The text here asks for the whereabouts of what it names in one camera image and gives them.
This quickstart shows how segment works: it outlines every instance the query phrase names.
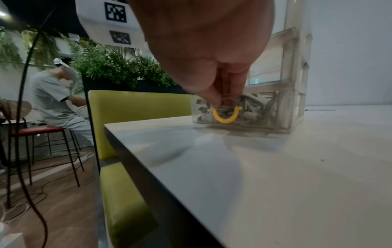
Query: person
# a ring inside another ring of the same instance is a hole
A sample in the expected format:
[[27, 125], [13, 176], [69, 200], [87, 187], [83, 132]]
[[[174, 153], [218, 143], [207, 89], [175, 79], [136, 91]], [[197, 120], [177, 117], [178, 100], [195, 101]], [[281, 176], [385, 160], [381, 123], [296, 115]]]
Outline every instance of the person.
[[274, 0], [128, 0], [162, 69], [214, 108], [239, 98], [274, 25]]
[[38, 72], [31, 78], [33, 106], [48, 126], [73, 130], [93, 144], [90, 122], [78, 116], [66, 102], [81, 107], [86, 106], [86, 98], [71, 95], [60, 82], [60, 79], [77, 80], [78, 74], [61, 59], [55, 58], [53, 62], [54, 69]]

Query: table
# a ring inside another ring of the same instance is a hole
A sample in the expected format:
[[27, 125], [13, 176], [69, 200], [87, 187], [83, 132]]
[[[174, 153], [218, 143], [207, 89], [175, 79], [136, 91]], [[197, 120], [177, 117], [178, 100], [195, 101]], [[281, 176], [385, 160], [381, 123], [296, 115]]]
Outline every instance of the table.
[[291, 135], [190, 116], [105, 133], [173, 247], [392, 247], [392, 105], [309, 109]]

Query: floor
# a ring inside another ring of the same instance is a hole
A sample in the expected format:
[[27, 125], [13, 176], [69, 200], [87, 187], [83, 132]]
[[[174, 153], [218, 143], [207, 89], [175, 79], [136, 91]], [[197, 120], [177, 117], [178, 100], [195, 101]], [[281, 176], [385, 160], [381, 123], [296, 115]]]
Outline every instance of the floor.
[[[77, 187], [75, 177], [69, 170], [57, 172], [34, 182], [32, 186], [27, 186], [34, 203], [37, 204], [38, 210], [43, 214], [48, 225], [47, 248], [97, 247], [94, 159], [95, 157], [92, 157], [84, 162], [84, 172], [81, 168], [77, 170], [80, 188]], [[44, 186], [44, 194], [37, 194], [41, 192], [42, 186]], [[24, 196], [21, 189], [13, 193], [12, 205], [26, 202], [25, 198], [18, 200]], [[7, 214], [6, 220], [14, 218], [25, 209], [25, 204], [17, 206]], [[23, 215], [13, 220], [10, 227], [10, 233], [23, 233], [27, 248], [42, 247], [44, 229], [32, 209], [28, 209]]]

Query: hand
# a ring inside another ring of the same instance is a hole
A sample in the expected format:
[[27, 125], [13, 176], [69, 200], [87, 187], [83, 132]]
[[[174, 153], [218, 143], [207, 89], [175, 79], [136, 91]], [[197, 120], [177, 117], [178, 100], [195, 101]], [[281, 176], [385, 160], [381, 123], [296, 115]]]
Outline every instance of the hand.
[[215, 108], [240, 97], [274, 23], [273, 0], [128, 2], [163, 70]]

